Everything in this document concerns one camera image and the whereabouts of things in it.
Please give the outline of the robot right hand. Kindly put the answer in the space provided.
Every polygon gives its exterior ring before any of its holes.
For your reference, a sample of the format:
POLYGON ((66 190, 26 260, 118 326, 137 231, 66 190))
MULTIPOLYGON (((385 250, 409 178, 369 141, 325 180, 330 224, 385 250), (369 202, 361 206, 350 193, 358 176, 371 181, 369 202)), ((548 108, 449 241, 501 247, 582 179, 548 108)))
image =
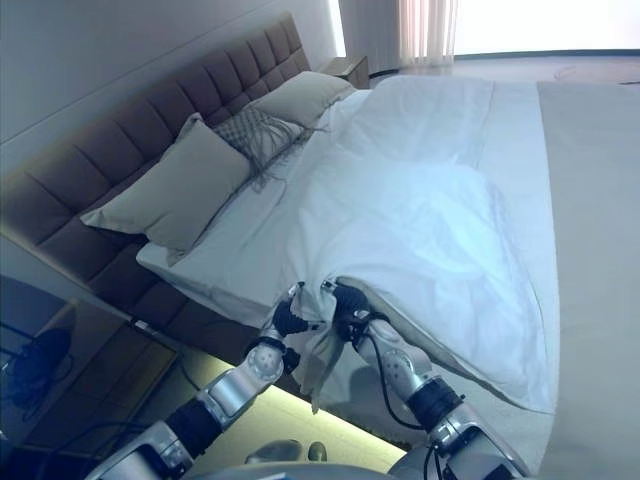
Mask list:
POLYGON ((371 307, 365 294, 355 287, 330 281, 325 281, 322 289, 335 299, 333 327, 339 338, 345 342, 357 341, 371 318, 371 307))

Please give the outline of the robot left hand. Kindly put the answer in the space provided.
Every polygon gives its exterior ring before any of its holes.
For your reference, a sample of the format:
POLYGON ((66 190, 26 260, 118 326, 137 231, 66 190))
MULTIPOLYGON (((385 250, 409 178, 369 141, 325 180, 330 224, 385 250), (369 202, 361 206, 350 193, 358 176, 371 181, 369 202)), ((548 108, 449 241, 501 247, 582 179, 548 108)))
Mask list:
POLYGON ((270 328, 281 338, 306 332, 309 329, 309 322, 292 310, 295 300, 303 291, 304 285, 304 282, 294 283, 280 296, 275 304, 271 315, 270 328))

